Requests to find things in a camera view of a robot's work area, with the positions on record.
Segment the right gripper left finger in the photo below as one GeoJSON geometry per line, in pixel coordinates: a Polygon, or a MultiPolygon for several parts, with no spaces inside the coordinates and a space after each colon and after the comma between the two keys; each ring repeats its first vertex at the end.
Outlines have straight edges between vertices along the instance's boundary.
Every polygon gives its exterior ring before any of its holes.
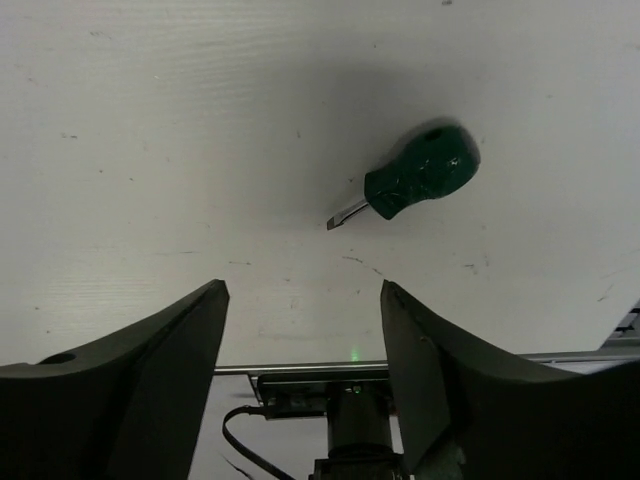
{"type": "Polygon", "coordinates": [[[39,363],[1,369],[5,479],[185,479],[230,295],[214,280],[39,363]]]}

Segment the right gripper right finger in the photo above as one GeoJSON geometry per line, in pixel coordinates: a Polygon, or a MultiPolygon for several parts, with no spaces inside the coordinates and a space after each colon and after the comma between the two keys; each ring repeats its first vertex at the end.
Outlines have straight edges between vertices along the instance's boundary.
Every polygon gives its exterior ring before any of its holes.
{"type": "Polygon", "coordinates": [[[635,479],[639,366],[539,364],[381,290],[404,462],[418,479],[635,479]]]}

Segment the green stubby phillips screwdriver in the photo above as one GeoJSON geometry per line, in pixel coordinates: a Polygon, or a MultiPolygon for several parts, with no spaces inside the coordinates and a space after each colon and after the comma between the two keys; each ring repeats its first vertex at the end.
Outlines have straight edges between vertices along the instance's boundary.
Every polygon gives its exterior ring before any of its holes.
{"type": "Polygon", "coordinates": [[[478,146],[466,128],[444,124],[420,133],[387,164],[365,175],[363,199],[331,217],[326,229],[368,208],[391,220],[415,204],[447,197],[469,183],[480,164],[478,146]]]}

